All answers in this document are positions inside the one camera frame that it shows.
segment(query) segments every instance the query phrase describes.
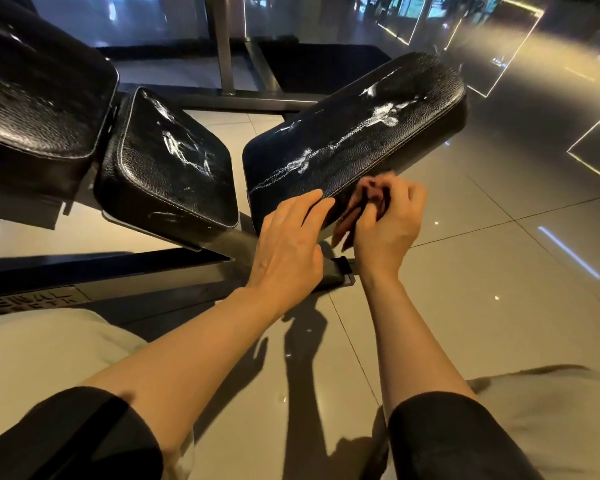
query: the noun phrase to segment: black shirt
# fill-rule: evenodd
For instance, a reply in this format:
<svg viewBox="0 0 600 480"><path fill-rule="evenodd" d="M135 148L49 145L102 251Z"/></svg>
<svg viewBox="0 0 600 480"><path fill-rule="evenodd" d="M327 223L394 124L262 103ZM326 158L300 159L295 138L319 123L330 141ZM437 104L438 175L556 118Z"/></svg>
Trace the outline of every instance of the black shirt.
<svg viewBox="0 0 600 480"><path fill-rule="evenodd" d="M489 412L447 392L417 395L389 419L400 480L541 480ZM119 397L74 387L35 406L0 436L0 480L159 480L162 455Z"/></svg>

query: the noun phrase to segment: black cushion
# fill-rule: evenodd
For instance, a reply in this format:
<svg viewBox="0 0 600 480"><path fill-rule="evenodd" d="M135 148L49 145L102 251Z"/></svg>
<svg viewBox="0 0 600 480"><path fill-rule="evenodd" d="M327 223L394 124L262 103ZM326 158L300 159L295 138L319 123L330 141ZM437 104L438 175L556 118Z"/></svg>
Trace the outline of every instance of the black cushion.
<svg viewBox="0 0 600 480"><path fill-rule="evenodd" d="M110 216L190 248L238 224L229 150L145 88L121 104L94 190Z"/></svg>
<svg viewBox="0 0 600 480"><path fill-rule="evenodd" d="M242 154L256 231L280 201L320 188L344 211L360 177L401 172L464 128L462 79L430 54L410 53L251 140Z"/></svg>
<svg viewBox="0 0 600 480"><path fill-rule="evenodd" d="M0 0L0 186L71 198L117 84L96 49Z"/></svg>

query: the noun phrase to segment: padded seat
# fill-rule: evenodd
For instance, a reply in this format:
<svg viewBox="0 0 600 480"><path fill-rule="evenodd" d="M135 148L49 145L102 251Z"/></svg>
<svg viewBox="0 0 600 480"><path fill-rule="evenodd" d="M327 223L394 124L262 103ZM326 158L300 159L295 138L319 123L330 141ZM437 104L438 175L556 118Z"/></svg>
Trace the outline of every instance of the padded seat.
<svg viewBox="0 0 600 480"><path fill-rule="evenodd" d="M0 189L71 199L118 85L100 53L0 0Z"/></svg>
<svg viewBox="0 0 600 480"><path fill-rule="evenodd" d="M120 106L94 192L111 217L190 248L238 224L229 150L145 88Z"/></svg>
<svg viewBox="0 0 600 480"><path fill-rule="evenodd" d="M434 55L402 55L369 72L246 145L256 231L280 201L316 188L336 198L327 227L360 177L405 170L464 128L466 114L462 79Z"/></svg>

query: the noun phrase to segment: tiled floor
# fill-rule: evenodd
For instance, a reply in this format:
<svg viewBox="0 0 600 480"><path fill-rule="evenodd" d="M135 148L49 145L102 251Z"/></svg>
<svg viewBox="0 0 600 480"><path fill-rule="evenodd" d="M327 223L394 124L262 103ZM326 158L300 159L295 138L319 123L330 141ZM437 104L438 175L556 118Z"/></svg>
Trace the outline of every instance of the tiled floor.
<svg viewBox="0 0 600 480"><path fill-rule="evenodd" d="M242 149L282 118L190 115L227 145L239 208L248 214ZM404 175L425 183L429 202L401 281L467 378L554 363L600 369L599 195L565 182L571 170L561 167L564 161L523 178L517 149L476 155L471 145L480 145L467 141L442 145ZM54 232L0 221L0 257L163 247L80 205ZM151 339L208 306L144 315L128 327ZM291 323L275 323L240 361L196 425L193 479L289 479L289 471L301 472L297 478L323 471L350 478L359 470L382 401L361 286L313 296L289 316ZM290 360L304 373L288 371ZM302 397L290 397L293 391ZM302 444L310 446L311 461L299 453L307 451Z"/></svg>

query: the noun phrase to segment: black rubber mat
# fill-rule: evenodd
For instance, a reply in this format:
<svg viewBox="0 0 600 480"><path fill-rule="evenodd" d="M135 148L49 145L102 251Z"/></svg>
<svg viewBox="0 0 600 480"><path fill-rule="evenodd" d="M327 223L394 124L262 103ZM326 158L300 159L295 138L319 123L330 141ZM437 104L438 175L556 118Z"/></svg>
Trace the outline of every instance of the black rubber mat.
<svg viewBox="0 0 600 480"><path fill-rule="evenodd" d="M391 60L373 45L294 41L258 45L286 93L332 94Z"/></svg>

